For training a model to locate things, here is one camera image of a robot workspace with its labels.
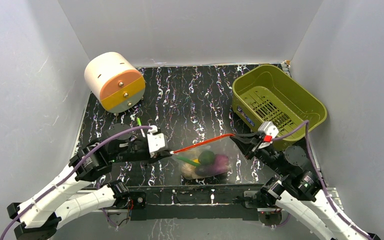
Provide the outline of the beige toy garlic bulb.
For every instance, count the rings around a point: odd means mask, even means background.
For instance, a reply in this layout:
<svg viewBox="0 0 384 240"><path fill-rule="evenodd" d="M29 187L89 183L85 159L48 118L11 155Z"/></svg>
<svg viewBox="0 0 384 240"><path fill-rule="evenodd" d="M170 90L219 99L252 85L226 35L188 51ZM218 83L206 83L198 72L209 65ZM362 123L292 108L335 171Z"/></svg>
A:
<svg viewBox="0 0 384 240"><path fill-rule="evenodd" d="M193 180L196 179L195 168L195 166L186 163L180 167L180 171L185 179Z"/></svg>

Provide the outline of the pink toy onion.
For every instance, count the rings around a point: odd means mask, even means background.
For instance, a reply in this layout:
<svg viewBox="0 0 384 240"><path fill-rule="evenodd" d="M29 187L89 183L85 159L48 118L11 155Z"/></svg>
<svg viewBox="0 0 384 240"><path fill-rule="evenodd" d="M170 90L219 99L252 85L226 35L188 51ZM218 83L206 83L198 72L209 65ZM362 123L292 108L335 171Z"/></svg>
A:
<svg viewBox="0 0 384 240"><path fill-rule="evenodd" d="M217 167L228 166L230 164L229 157L224 154L216 154L214 165Z"/></svg>

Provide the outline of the green toy bean pod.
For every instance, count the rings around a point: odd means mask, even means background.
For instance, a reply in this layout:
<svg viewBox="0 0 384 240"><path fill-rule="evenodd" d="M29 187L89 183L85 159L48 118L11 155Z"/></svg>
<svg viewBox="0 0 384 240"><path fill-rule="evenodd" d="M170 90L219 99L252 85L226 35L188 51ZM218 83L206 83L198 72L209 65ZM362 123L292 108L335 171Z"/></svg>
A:
<svg viewBox="0 0 384 240"><path fill-rule="evenodd" d="M194 162L193 160L190 160L188 158L185 158L185 157L182 157L182 156L177 156L176 157L178 160L184 162L184 163L187 163L191 166L194 166L194 167L199 167L201 164L199 162Z"/></svg>

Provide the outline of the clear orange zip top bag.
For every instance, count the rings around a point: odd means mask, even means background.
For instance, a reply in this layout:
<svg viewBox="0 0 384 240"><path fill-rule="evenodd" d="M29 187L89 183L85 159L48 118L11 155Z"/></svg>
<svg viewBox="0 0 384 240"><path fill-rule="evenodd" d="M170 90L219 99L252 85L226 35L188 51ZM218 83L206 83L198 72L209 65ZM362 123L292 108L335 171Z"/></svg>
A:
<svg viewBox="0 0 384 240"><path fill-rule="evenodd" d="M216 177L232 170L239 149L231 137L223 134L203 142L176 150L171 158L178 163L186 180Z"/></svg>

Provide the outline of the dark green toy avocado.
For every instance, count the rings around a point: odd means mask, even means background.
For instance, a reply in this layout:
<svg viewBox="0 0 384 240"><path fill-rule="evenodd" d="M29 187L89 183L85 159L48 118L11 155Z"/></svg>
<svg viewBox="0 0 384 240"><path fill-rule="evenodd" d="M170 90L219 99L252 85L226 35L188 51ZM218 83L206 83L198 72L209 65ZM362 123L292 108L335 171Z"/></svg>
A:
<svg viewBox="0 0 384 240"><path fill-rule="evenodd" d="M204 150L198 156L198 162L204 166L213 165L215 162L215 153L211 150Z"/></svg>

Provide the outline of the olive green plastic basket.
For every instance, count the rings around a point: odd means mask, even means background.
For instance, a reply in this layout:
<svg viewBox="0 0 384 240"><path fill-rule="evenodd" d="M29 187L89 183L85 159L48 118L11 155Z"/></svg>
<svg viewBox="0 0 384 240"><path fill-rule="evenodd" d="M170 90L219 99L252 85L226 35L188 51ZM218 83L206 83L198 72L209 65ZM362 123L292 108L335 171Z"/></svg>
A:
<svg viewBox="0 0 384 240"><path fill-rule="evenodd" d="M272 64L257 66L233 81L231 108L251 131L272 122L279 136L291 133L305 120L313 130L328 116L320 100Z"/></svg>

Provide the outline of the purple toy eggplant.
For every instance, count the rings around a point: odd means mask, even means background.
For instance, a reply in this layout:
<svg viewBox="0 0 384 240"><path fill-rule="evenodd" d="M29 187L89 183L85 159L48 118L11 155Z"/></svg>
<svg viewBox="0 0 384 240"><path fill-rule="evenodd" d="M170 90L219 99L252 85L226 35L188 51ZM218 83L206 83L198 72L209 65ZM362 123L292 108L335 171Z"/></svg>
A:
<svg viewBox="0 0 384 240"><path fill-rule="evenodd" d="M230 170L229 165L200 165L195 168L194 172L201 177L212 177L224 174Z"/></svg>

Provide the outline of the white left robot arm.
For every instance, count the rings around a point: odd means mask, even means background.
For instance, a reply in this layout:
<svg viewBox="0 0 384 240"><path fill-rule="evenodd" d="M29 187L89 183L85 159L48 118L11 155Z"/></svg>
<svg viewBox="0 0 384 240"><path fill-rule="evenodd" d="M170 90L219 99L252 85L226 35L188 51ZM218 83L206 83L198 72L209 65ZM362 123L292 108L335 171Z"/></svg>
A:
<svg viewBox="0 0 384 240"><path fill-rule="evenodd" d="M7 207L16 239L47 240L65 224L96 210L131 210L140 195L129 192L121 180L102 184L100 178L116 162L152 164L171 155L167 137L155 125L111 126L37 194Z"/></svg>

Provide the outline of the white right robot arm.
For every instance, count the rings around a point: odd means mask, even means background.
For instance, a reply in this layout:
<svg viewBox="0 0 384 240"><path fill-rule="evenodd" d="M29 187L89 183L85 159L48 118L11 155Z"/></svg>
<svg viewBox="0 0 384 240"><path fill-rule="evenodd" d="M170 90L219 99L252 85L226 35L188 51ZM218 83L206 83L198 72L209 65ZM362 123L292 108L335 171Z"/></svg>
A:
<svg viewBox="0 0 384 240"><path fill-rule="evenodd" d="M230 139L247 160L256 158L283 177L271 178L254 196L255 202L286 210L320 240L380 239L355 226L324 192L319 176L301 165L309 160L303 148L292 145L277 151L270 142L272 137L263 133L237 134Z"/></svg>

